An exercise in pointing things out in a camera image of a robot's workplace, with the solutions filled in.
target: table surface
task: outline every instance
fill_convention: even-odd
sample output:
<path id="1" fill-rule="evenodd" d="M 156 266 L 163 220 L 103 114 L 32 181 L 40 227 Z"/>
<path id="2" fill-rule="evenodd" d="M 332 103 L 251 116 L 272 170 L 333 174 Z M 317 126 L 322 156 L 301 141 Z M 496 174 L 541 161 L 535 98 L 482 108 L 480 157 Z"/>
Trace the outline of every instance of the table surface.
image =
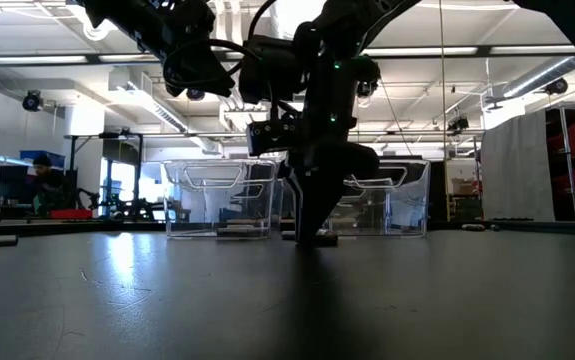
<path id="1" fill-rule="evenodd" d="M 575 236 L 0 248 L 0 359 L 575 359 Z"/>

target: person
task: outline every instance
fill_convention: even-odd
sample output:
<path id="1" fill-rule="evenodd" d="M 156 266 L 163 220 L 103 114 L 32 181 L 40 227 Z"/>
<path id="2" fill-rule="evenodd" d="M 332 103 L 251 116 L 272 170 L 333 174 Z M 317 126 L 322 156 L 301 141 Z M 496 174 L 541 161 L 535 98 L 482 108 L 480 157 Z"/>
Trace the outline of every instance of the person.
<path id="1" fill-rule="evenodd" d="M 36 179 L 34 190 L 34 210 L 46 215 L 51 210 L 64 209 L 69 198 L 69 187 L 62 172 L 52 169 L 49 156 L 42 154 L 34 159 Z"/>

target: hanging wire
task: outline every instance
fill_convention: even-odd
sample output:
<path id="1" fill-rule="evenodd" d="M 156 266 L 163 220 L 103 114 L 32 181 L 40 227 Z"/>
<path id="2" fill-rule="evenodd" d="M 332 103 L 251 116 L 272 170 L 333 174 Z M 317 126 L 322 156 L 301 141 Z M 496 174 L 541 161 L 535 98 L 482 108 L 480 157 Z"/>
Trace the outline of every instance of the hanging wire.
<path id="1" fill-rule="evenodd" d="M 403 143 L 405 143 L 405 147 L 407 148 L 407 151 L 409 151 L 409 155 L 414 155 L 414 153 L 411 151 L 411 148 L 409 147 L 409 144 L 407 143 L 407 140 L 405 139 L 405 135 L 403 134 L 403 128 L 402 126 L 400 126 L 400 122 L 398 121 L 398 116 L 396 116 L 396 110 L 394 110 L 394 104 L 391 103 L 391 99 L 389 98 L 389 94 L 387 93 L 387 87 L 385 86 L 385 82 L 383 81 L 382 78 L 380 78 L 380 84 L 383 87 L 383 91 L 385 91 L 385 96 L 387 97 L 387 103 L 389 104 L 389 109 L 391 110 L 391 114 L 394 117 L 394 121 L 396 122 L 396 126 L 398 126 L 398 130 L 400 131 L 400 136 L 403 138 Z"/>
<path id="2" fill-rule="evenodd" d="M 451 207 L 449 206 L 449 176 L 447 175 L 447 160 L 449 160 L 449 150 L 447 149 L 447 88 L 445 85 L 445 23 L 443 19 L 443 0 L 438 0 L 440 13 L 440 63 L 442 67 L 443 79 L 443 155 L 445 166 L 445 202 L 447 206 L 447 221 L 451 221 Z"/>

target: ceiling duct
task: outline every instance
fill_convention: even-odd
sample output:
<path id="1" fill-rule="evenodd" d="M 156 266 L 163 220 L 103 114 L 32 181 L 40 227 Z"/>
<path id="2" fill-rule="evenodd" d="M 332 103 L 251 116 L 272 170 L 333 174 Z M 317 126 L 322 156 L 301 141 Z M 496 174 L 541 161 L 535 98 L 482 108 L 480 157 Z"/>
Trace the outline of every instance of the ceiling duct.
<path id="1" fill-rule="evenodd" d="M 488 103 L 515 99 L 539 90 L 575 70 L 575 56 L 553 58 L 492 91 Z"/>
<path id="2" fill-rule="evenodd" d="M 196 132 L 189 126 L 189 122 L 179 113 L 172 110 L 172 106 L 167 105 L 165 100 L 161 100 L 154 95 L 153 82 L 145 73 L 141 73 L 138 86 L 131 81 L 131 73 L 125 67 L 118 67 L 109 73 L 109 91 L 125 91 L 133 95 L 134 103 L 142 106 L 151 112 L 159 120 L 169 124 L 179 133 Z M 205 154 L 222 154 L 222 145 L 205 138 L 189 138 L 198 145 Z"/>

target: clear plastic bin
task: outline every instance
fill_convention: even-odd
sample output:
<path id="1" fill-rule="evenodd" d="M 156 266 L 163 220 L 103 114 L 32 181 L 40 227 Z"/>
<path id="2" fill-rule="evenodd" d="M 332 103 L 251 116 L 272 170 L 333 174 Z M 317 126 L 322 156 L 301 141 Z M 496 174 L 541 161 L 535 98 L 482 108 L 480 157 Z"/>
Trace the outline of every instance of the clear plastic bin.
<path id="1" fill-rule="evenodd" d="M 271 232 L 276 164 L 186 160 L 162 164 L 170 237 L 263 238 Z"/>
<path id="2" fill-rule="evenodd" d="M 424 236 L 431 164 L 381 160 L 376 179 L 346 180 L 346 192 L 326 228 L 340 236 Z"/>

